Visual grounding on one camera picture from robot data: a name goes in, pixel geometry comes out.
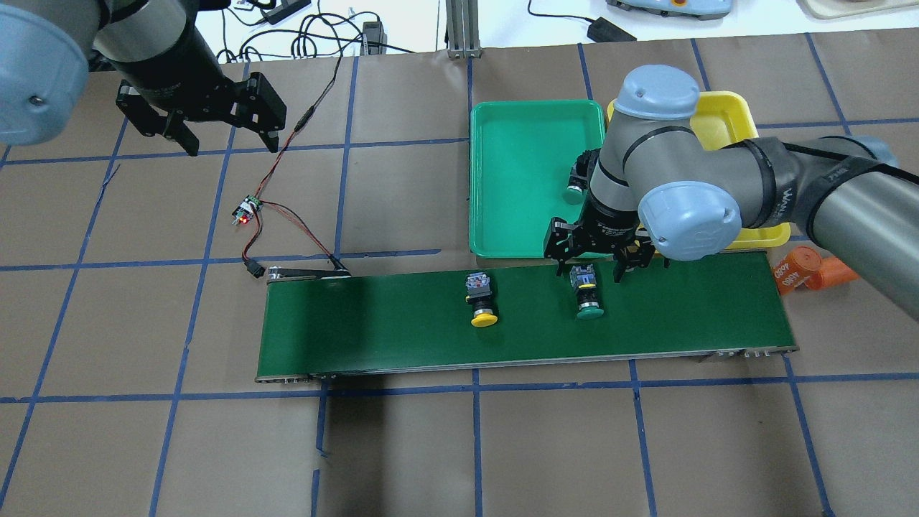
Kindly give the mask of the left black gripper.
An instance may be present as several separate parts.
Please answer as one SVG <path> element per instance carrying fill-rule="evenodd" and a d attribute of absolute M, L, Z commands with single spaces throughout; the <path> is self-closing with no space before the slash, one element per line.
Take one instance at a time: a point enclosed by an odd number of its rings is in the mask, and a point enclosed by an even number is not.
<path fill-rule="evenodd" d="M 234 83 L 210 50 L 164 50 L 141 61 L 116 60 L 115 69 L 123 76 L 116 105 L 141 135 L 163 136 L 196 157 L 200 141 L 186 121 L 223 121 L 255 132 L 278 153 L 286 105 L 263 73 Z"/>

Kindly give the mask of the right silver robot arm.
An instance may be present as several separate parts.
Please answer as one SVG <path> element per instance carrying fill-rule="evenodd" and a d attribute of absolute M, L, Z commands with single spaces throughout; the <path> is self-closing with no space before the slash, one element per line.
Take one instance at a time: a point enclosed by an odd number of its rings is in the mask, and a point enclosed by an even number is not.
<path fill-rule="evenodd" d="M 916 318 L 917 176 L 886 143 L 762 137 L 706 150 L 690 124 L 700 95 L 692 76 L 662 63 L 625 76 L 602 146 L 572 170 L 587 181 L 580 215 L 551 220 L 545 258 L 611 255 L 623 275 L 654 252 L 698 261 L 742 229 L 792 222 Z"/>

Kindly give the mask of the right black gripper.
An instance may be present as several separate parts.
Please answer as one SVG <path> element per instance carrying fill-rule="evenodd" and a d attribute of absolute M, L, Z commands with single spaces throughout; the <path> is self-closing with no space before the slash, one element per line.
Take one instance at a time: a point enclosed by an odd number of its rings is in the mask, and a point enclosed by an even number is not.
<path fill-rule="evenodd" d="M 543 238 L 543 259 L 556 264 L 557 277 L 567 261 L 584 252 L 613 256 L 613 279 L 619 284 L 627 272 L 647 268 L 656 247 L 649 236 L 639 234 L 636 210 L 610 208 L 588 194 L 576 223 L 552 218 Z"/>

